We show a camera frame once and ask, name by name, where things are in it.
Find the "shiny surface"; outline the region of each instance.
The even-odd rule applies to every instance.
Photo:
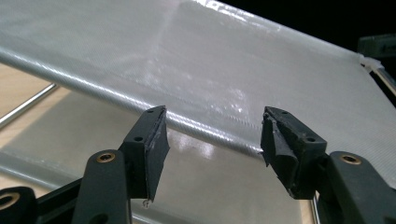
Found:
[[[117,148],[136,122],[112,105],[70,93],[0,151],[0,169],[58,188],[87,159]],[[301,223],[299,203],[264,162],[168,130],[171,149],[155,201],[133,200],[137,223]]]
[[[396,111],[360,56],[215,1],[0,3],[0,62],[259,158],[288,110],[396,187]]]
[[[393,95],[396,96],[396,81],[395,79],[384,69],[384,68],[379,68],[376,71],[374,71],[379,78],[387,85],[389,90],[393,93]]]
[[[38,101],[46,97],[48,94],[50,94],[52,91],[56,89],[57,85],[55,84],[50,84],[48,87],[46,87],[44,90],[38,92],[34,96],[32,96],[30,99],[27,101],[23,102],[23,104],[17,106],[15,109],[9,111],[7,114],[5,114],[2,118],[0,118],[0,130],[4,128],[6,125],[8,125],[12,120],[16,119],[19,115],[21,115],[23,112],[28,110],[30,107],[35,105]]]
[[[318,197],[317,195],[311,200],[312,212],[314,214],[315,224],[320,224],[319,213],[318,213]]]

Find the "brass rivet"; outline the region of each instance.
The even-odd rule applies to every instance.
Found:
[[[110,161],[113,161],[114,159],[116,159],[116,155],[114,153],[106,152],[106,153],[99,155],[96,158],[96,161],[97,162],[110,162]]]
[[[0,200],[7,197],[11,199],[6,203],[0,204],[0,210],[10,207],[12,204],[14,204],[20,199],[21,195],[17,192],[8,192],[8,193],[4,193],[3,195],[0,195]]]
[[[342,155],[340,157],[340,159],[341,159],[341,161],[344,161],[346,163],[353,164],[353,165],[361,164],[361,160],[359,160],[358,158],[351,156],[351,155]]]

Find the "silver rod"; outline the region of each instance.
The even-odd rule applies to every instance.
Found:
[[[396,81],[393,77],[385,70],[385,68],[378,68],[374,72],[381,78],[389,90],[396,96]]]
[[[314,222],[315,224],[320,224],[317,194],[315,194],[314,198],[311,200],[311,205],[312,205],[312,213],[314,215]]]
[[[56,84],[51,83],[44,90],[38,92],[36,95],[32,96],[29,100],[25,101],[23,104],[17,106],[15,109],[8,112],[6,115],[0,118],[0,129],[4,128],[12,120],[17,118],[19,115],[21,115],[23,112],[28,110],[30,107],[37,104],[40,100],[42,100],[44,97],[46,97],[51,92],[53,92],[57,87],[58,86]]]

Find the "clamp jaw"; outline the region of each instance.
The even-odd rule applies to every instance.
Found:
[[[81,179],[43,197],[26,187],[0,190],[0,222],[132,223],[130,199],[155,198],[169,151],[165,118],[165,106],[145,111],[119,150],[93,154]]]
[[[265,107],[263,157],[290,197],[319,193],[321,223],[396,223],[396,193],[361,156],[325,153],[327,142],[285,110]]]

